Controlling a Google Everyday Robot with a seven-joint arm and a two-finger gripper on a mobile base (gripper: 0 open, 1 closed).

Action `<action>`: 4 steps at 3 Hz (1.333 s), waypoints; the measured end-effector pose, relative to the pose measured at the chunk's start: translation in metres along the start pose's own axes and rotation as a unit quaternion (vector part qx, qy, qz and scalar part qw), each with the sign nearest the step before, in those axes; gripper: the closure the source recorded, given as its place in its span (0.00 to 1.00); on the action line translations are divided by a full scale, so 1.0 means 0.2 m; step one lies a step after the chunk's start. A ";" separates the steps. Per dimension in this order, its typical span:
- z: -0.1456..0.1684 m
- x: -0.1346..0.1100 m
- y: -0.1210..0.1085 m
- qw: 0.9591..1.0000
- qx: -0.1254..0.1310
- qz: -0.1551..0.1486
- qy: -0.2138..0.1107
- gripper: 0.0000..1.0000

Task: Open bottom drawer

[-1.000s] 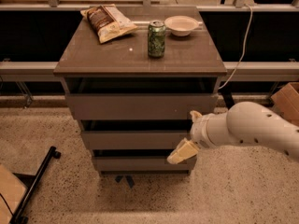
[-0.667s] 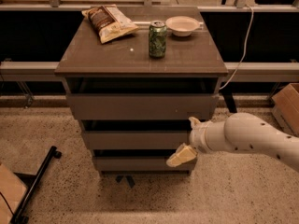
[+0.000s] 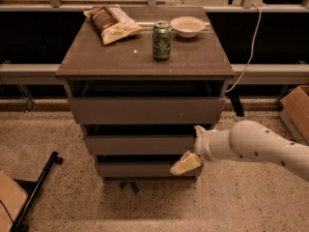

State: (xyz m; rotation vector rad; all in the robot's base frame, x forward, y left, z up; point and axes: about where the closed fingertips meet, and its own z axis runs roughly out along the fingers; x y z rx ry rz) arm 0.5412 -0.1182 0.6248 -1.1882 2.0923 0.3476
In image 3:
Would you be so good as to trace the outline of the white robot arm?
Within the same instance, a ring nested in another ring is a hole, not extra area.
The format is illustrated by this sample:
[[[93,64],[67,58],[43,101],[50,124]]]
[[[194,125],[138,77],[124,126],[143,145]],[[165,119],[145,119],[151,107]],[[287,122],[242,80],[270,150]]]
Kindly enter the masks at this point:
[[[266,161],[282,166],[309,181],[309,147],[290,141],[253,121],[240,121],[228,130],[206,130],[195,126],[194,151],[187,151],[171,167],[182,175],[206,161]]]

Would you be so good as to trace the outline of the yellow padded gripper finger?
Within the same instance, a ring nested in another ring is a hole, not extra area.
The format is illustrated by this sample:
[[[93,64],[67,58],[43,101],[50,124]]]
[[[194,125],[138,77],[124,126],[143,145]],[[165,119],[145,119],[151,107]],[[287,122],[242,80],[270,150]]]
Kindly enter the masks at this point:
[[[196,130],[196,135],[201,136],[206,130],[202,126],[195,126],[194,129]]]
[[[187,151],[183,156],[171,167],[170,171],[174,175],[182,175],[185,172],[198,168],[202,164],[202,160],[195,154]]]

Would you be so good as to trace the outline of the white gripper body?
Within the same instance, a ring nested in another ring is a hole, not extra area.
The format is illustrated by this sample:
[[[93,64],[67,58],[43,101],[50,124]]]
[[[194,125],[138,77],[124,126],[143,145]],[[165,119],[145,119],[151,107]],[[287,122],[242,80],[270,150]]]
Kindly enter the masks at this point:
[[[211,150],[211,138],[215,133],[216,130],[206,130],[201,136],[196,135],[194,151],[202,161],[217,161],[217,158]]]

